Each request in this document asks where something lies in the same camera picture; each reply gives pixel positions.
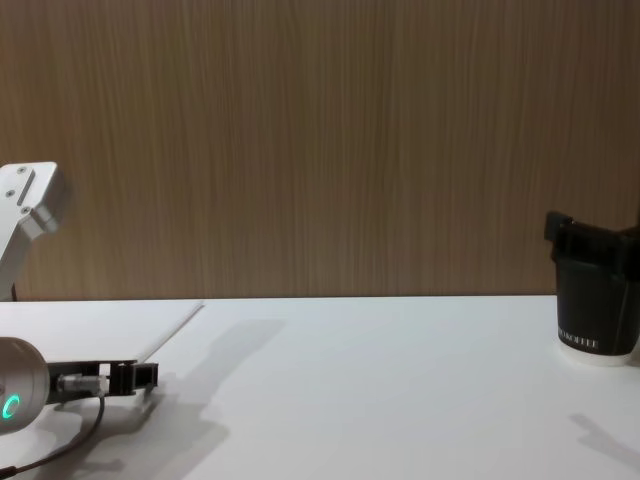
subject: white tabletop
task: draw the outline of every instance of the white tabletop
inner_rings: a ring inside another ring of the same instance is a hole
[[[21,309],[25,330],[14,319],[0,334],[33,341],[47,359],[67,358],[75,353],[62,340],[65,326],[82,339],[107,323],[113,351],[133,355],[164,342],[197,305],[4,304],[0,328]],[[78,321],[87,308],[92,320]],[[47,321],[55,331],[33,332]],[[149,399],[108,399],[88,447],[22,478],[640,475],[640,369],[567,359],[554,297],[207,300],[150,360],[161,386]],[[48,409],[0,437],[0,465],[66,443],[96,408]]]

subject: white table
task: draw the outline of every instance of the white table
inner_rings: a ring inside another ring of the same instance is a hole
[[[196,307],[3,304],[0,334],[47,359],[142,356]],[[566,358],[554,297],[207,300],[150,360],[146,402],[108,399],[87,448],[22,478],[640,475],[640,369]],[[96,408],[47,409],[0,437],[0,464],[66,443]]]

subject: wooden wall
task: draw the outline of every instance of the wooden wall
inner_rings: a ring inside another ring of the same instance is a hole
[[[640,201],[634,0],[4,0],[0,62],[74,189],[21,299],[550,292]]]

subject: black cable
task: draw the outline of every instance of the black cable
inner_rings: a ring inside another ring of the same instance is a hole
[[[46,463],[52,462],[60,458],[61,456],[66,455],[70,451],[76,449],[77,447],[82,445],[84,442],[86,442],[89,439],[89,437],[91,437],[91,435],[93,435],[96,432],[96,430],[98,429],[98,426],[100,425],[100,422],[102,422],[102,416],[104,415],[104,396],[100,396],[99,398],[100,398],[100,410],[98,410],[98,416],[96,417],[96,421],[93,422],[93,425],[87,431],[87,433],[85,433],[81,437],[76,437],[75,439],[67,443],[64,447],[59,448],[58,450],[54,451],[50,455],[44,458],[41,458],[38,461],[29,463],[22,467],[6,467],[6,468],[0,469],[0,480],[4,478],[11,478],[14,475],[17,475],[18,473],[23,473],[23,472],[26,472],[27,470],[32,470],[34,468],[41,467]]]

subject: black cup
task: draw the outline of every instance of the black cup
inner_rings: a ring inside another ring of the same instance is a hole
[[[545,239],[553,242],[560,341],[630,354],[640,334],[640,230],[612,232],[550,212]]]

